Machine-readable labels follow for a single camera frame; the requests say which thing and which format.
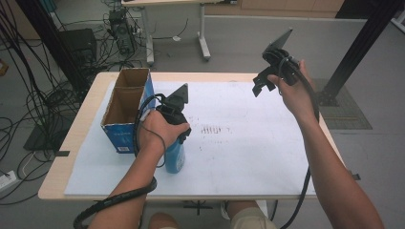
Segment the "wrist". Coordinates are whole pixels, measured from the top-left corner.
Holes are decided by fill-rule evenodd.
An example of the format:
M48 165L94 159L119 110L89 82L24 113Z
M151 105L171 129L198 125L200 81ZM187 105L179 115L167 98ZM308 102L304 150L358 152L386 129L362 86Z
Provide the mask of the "wrist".
M165 146L161 140L148 141L140 146L138 156L154 158L157 162L165 152Z
M313 125L313 124L318 124L318 121L316 120L316 117L314 114L301 114L301 115L295 115L295 119L298 122L299 126L308 126L308 125Z

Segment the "right hand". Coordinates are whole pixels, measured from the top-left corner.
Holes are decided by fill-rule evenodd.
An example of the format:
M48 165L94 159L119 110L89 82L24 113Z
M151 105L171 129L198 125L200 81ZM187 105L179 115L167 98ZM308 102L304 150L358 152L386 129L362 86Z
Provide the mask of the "right hand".
M312 88L314 88L312 80L307 72L305 61L301 60L299 66L301 73L307 79ZM283 79L274 74L269 75L267 79L279 88L284 103L295 118L298 120L306 120L310 117L315 117L309 93L300 80L294 85L289 86Z
M171 125L158 111L151 111L142 123L139 132L140 148L154 147L157 157L160 158L164 151L172 145L177 137L190 128L190 124Z

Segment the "desk leg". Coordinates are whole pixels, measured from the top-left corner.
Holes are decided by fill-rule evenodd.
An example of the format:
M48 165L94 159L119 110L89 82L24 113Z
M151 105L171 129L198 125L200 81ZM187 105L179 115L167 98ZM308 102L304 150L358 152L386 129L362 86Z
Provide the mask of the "desk leg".
M391 21L403 32L405 32L405 26L402 23L405 21L405 10L396 19L391 19Z
M211 58L211 54L209 53L208 46L206 45L205 36L204 36L204 29L205 29L205 5L204 3L200 4L200 31L197 32L199 36L200 46L202 47L202 55L206 60Z
M149 33L149 26L148 26L148 13L146 12L145 7L140 7L140 14L142 16L143 21L143 30L145 32L146 38L146 62L152 66L155 63L155 56L153 54L153 38L152 35Z

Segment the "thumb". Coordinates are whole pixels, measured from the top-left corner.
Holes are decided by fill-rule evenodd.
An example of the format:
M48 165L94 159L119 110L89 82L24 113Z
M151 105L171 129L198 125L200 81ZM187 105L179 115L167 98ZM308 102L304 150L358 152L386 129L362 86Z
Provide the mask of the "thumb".
M280 77L278 77L278 76L275 75L275 74L270 74L270 75L267 77L267 79L268 79L268 81L270 81L271 83L273 83L273 84L276 85L277 87L278 87L279 84L280 84Z
M187 122L184 122L182 124L176 125L176 134L180 135L181 133L187 131L190 128L190 124Z

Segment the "blue box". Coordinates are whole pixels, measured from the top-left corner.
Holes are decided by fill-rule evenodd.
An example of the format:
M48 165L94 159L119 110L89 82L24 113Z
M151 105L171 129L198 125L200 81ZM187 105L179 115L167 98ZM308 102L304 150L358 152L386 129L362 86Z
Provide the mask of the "blue box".
M123 69L119 73L101 127L120 154L134 153L134 123L143 101L155 94L149 69ZM155 107L155 100L148 108Z

